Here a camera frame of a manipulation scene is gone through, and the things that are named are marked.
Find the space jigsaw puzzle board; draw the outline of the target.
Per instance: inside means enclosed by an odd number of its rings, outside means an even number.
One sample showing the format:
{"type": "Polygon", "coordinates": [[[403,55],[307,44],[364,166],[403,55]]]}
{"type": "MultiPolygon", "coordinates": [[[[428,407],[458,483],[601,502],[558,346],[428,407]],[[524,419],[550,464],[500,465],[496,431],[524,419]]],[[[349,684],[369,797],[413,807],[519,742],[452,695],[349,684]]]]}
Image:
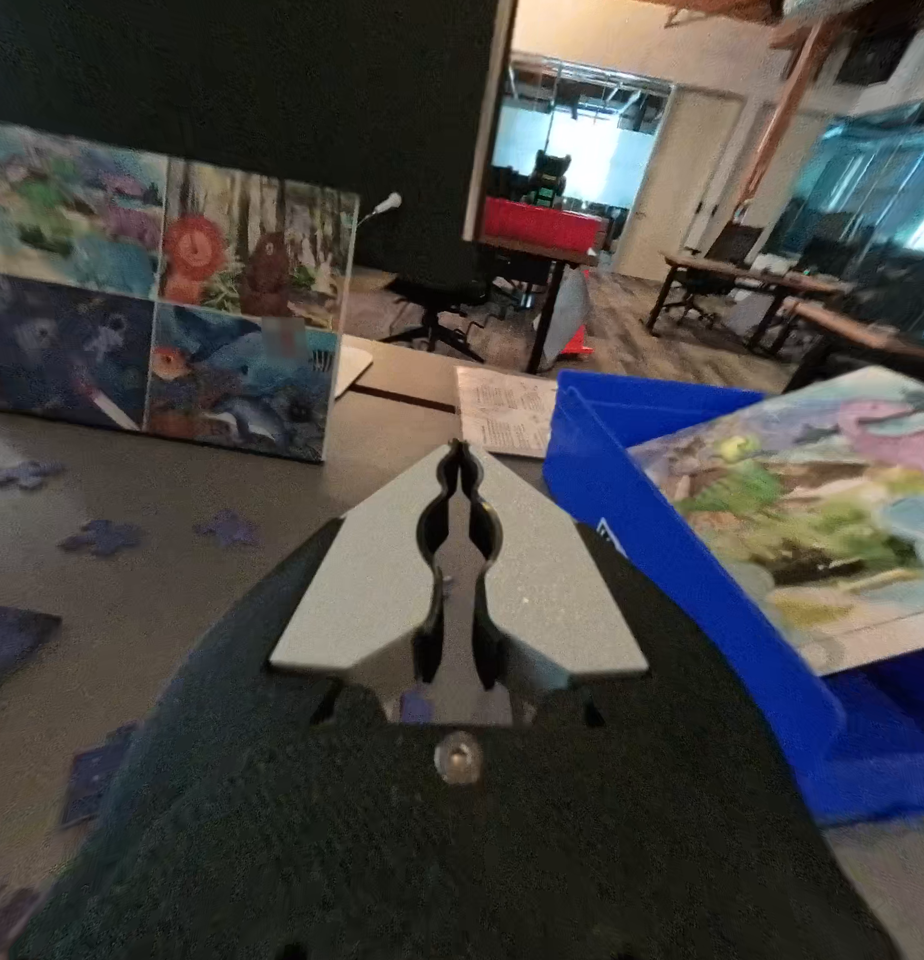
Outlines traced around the space jigsaw puzzle board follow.
{"type": "Polygon", "coordinates": [[[0,685],[50,641],[61,624],[54,614],[0,605],[0,685]]]}

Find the black partition panel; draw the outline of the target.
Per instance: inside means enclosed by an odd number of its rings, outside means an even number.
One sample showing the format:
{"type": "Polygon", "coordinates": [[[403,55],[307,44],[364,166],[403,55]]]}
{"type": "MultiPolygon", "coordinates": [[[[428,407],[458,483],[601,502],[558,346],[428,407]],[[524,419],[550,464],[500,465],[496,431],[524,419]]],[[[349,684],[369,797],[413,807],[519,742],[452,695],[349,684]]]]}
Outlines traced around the black partition panel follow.
{"type": "Polygon", "coordinates": [[[472,281],[516,2],[0,1],[0,121],[346,190],[354,260],[472,281]]]}

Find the white plastic bag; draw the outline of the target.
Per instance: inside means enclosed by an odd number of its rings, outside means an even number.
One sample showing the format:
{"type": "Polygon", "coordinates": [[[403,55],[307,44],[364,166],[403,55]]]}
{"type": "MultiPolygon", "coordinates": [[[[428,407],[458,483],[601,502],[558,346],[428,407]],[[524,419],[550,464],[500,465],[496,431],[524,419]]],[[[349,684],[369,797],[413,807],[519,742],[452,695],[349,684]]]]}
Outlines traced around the white plastic bag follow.
{"type": "Polygon", "coordinates": [[[573,336],[579,325],[585,325],[591,313],[591,299],[588,290],[587,268],[567,270],[559,294],[555,311],[544,345],[540,366],[549,369],[561,359],[561,350],[573,336]]]}

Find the colourful jigsaw puzzle box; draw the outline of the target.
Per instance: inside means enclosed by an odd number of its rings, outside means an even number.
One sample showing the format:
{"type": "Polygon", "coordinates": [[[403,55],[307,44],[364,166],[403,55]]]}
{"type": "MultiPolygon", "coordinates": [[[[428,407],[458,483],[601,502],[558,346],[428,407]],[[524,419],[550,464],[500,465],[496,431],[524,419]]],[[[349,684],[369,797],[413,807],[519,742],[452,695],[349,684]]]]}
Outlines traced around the colourful jigsaw puzzle box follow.
{"type": "Polygon", "coordinates": [[[0,412],[323,462],[358,214],[0,122],[0,412]]]}

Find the black gaming chair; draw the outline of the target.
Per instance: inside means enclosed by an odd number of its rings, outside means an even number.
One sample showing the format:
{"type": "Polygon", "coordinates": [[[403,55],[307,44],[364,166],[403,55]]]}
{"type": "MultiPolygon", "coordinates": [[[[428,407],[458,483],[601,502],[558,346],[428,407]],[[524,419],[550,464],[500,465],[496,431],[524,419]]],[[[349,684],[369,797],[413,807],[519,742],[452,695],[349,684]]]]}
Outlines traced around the black gaming chair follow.
{"type": "Polygon", "coordinates": [[[530,176],[532,204],[536,207],[558,209],[563,204],[566,173],[571,164],[570,154],[558,156],[538,150],[530,176]]]}

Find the red plastic crate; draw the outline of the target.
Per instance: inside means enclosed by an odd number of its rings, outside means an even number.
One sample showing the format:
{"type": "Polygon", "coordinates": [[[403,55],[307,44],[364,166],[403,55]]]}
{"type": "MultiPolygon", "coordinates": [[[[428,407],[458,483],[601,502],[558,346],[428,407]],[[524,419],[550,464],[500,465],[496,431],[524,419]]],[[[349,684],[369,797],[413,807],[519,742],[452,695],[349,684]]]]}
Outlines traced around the red plastic crate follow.
{"type": "Polygon", "coordinates": [[[480,239],[585,255],[600,248],[607,225],[602,217],[489,197],[485,199],[480,239]]]}

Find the wooden office desk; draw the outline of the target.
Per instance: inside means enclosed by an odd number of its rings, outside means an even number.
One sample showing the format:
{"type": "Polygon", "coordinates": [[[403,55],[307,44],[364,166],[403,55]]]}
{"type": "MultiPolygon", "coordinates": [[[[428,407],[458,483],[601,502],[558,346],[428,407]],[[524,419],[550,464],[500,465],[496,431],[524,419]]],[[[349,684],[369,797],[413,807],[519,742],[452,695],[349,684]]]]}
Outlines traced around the wooden office desk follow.
{"type": "Polygon", "coordinates": [[[894,328],[864,323],[800,298],[789,297],[783,306],[789,318],[808,324],[816,334],[783,394],[832,378],[828,367],[836,356],[884,367],[924,383],[924,344],[894,328]]]}
{"type": "Polygon", "coordinates": [[[577,269],[579,267],[594,267],[598,265],[598,251],[590,248],[585,253],[577,250],[565,250],[560,248],[547,248],[529,244],[515,239],[506,239],[495,236],[483,236],[478,240],[482,246],[505,251],[508,254],[519,253],[537,259],[549,260],[552,263],[550,282],[547,293],[540,311],[539,324],[536,331],[535,341],[533,342],[529,361],[525,372],[528,375],[538,373],[540,363],[543,357],[544,345],[551,327],[555,304],[560,287],[564,278],[564,271],[567,267],[577,269]]]}
{"type": "Polygon", "coordinates": [[[754,270],[692,253],[664,253],[662,258],[668,267],[668,272],[645,321],[646,331],[652,336],[656,335],[655,327],[662,313],[683,308],[683,314],[686,315],[688,311],[695,308],[691,287],[696,284],[698,278],[704,279],[703,285],[727,285],[730,290],[749,283],[754,286],[756,292],[770,297],[770,303],[762,319],[744,342],[746,349],[755,354],[762,352],[761,343],[768,330],[775,324],[787,298],[814,296],[826,299],[844,296],[852,291],[852,284],[849,282],[797,271],[772,273],[767,270],[754,270]]]}

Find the blue plastic bin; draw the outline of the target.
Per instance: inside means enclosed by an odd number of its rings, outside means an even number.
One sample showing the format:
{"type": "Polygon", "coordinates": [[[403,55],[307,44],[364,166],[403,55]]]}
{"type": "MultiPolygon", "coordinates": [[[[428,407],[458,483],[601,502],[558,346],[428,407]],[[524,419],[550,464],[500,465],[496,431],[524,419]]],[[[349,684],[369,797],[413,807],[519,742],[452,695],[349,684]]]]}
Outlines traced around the blue plastic bin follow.
{"type": "Polygon", "coordinates": [[[552,497],[719,649],[816,821],[924,813],[924,651],[818,676],[628,452],[774,396],[570,369],[557,385],[542,469],[552,497]]]}

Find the black mesh office chair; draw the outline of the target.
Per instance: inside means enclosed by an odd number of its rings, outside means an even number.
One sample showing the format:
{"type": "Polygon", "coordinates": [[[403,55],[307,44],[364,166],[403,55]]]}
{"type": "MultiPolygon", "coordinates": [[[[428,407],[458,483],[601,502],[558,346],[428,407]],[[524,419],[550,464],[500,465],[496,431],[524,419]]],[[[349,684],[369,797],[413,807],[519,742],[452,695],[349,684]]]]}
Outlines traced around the black mesh office chair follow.
{"type": "MultiPolygon", "coordinates": [[[[746,269],[746,258],[763,232],[762,225],[730,222],[716,237],[705,258],[746,269]]],[[[734,290],[734,280],[703,270],[688,270],[684,278],[684,290],[687,296],[684,316],[694,311],[701,320],[708,322],[708,329],[712,330],[719,315],[703,309],[700,300],[727,297],[734,290]]]]}

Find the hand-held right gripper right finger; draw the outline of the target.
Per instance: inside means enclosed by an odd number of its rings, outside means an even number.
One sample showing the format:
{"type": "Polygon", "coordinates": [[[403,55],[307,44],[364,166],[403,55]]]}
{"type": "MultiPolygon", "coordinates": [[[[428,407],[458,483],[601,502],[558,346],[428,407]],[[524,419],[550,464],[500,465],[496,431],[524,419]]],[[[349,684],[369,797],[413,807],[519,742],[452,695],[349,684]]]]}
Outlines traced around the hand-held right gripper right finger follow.
{"type": "Polygon", "coordinates": [[[465,441],[458,483],[480,561],[458,609],[474,722],[529,724],[548,694],[645,676],[647,656],[570,514],[465,441]]]}

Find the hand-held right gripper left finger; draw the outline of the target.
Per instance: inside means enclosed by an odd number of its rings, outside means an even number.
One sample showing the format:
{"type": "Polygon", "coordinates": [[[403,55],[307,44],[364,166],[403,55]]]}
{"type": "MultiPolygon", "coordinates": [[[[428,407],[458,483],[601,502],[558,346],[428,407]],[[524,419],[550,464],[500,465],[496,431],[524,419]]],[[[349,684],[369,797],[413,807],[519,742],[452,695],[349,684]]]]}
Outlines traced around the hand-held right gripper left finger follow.
{"type": "Polygon", "coordinates": [[[340,519],[269,655],[276,672],[372,691],[391,722],[444,648],[444,571],[461,444],[437,447],[340,519]]]}

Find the white flat stand base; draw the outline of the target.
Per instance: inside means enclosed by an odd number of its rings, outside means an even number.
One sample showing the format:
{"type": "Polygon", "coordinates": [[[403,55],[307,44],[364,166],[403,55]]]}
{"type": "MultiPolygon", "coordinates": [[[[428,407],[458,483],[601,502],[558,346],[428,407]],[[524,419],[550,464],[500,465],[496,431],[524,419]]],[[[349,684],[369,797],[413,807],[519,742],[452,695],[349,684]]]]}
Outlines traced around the white flat stand base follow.
{"type": "Polygon", "coordinates": [[[372,366],[373,355],[360,346],[360,340],[344,334],[337,350],[334,375],[334,399],[338,400],[372,366]]]}

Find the printed instruction sheet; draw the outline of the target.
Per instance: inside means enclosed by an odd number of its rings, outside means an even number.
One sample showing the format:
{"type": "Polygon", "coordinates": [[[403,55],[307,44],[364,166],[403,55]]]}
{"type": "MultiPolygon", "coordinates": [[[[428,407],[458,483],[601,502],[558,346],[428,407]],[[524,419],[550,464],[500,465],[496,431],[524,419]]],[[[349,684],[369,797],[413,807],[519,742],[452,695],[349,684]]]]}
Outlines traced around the printed instruction sheet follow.
{"type": "Polygon", "coordinates": [[[545,458],[558,390],[555,380],[457,366],[455,381],[462,441],[492,454],[545,458]]]}

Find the dinosaur jigsaw puzzle board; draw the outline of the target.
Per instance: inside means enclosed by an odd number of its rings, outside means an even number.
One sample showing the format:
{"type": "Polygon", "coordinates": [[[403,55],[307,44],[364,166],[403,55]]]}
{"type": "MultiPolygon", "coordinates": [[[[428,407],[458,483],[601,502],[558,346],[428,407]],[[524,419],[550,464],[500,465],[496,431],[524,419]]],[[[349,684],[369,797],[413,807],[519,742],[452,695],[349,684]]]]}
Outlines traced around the dinosaur jigsaw puzzle board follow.
{"type": "Polygon", "coordinates": [[[867,366],[628,449],[818,676],[924,651],[924,383],[867,366]]]}

